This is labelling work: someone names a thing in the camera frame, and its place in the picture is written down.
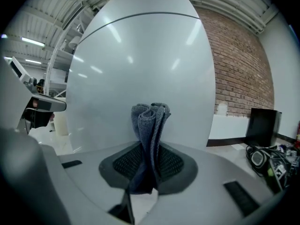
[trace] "white floor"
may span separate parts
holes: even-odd
[[[39,143],[54,147],[57,155],[65,155],[76,152],[73,151],[68,136],[58,136],[55,131],[49,132],[51,129],[51,124],[49,124],[47,127],[32,129],[29,135],[34,137]],[[288,142],[277,139],[276,145],[280,144],[288,144]],[[248,163],[246,159],[246,147],[246,144],[235,144],[230,146],[206,147],[205,151],[228,159],[245,172],[249,173],[255,179],[264,182],[264,180],[252,170]],[[158,192],[153,190],[150,195],[131,195],[130,198],[135,217],[135,224],[139,224],[157,202]]]

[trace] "blue-gray fabric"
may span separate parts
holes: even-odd
[[[131,109],[133,130],[142,143],[142,163],[129,184],[133,194],[151,193],[157,188],[158,146],[165,121],[170,116],[168,105],[153,103],[137,104]]]

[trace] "white ceiling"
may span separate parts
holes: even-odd
[[[24,66],[47,67],[55,45],[62,34],[62,25],[75,5],[85,1],[89,9],[81,15],[86,27],[93,18],[92,9],[101,9],[108,0],[27,0],[5,30],[8,38],[2,39],[2,53],[15,56]],[[217,11],[244,26],[254,34],[263,32],[270,19],[278,12],[270,0],[190,0],[195,7]],[[77,19],[65,39],[68,42],[80,36],[75,28]],[[21,37],[45,43],[45,48],[21,40]],[[73,55],[59,51],[54,68],[68,71]],[[41,65],[25,62],[25,59],[42,62]]]

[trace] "fire extinguisher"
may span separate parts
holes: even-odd
[[[298,132],[297,132],[297,136],[296,136],[295,148],[300,149],[300,122],[298,125]]]

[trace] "black baseboard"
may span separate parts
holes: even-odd
[[[281,135],[279,133],[277,133],[276,137],[279,138],[279,139],[285,140],[285,141],[287,141],[289,143],[295,143],[296,142],[296,139],[291,138],[291,137],[287,137],[287,136],[284,136],[284,135]]]
[[[245,137],[235,137],[227,139],[209,139],[206,147],[228,146],[233,144],[244,143]]]

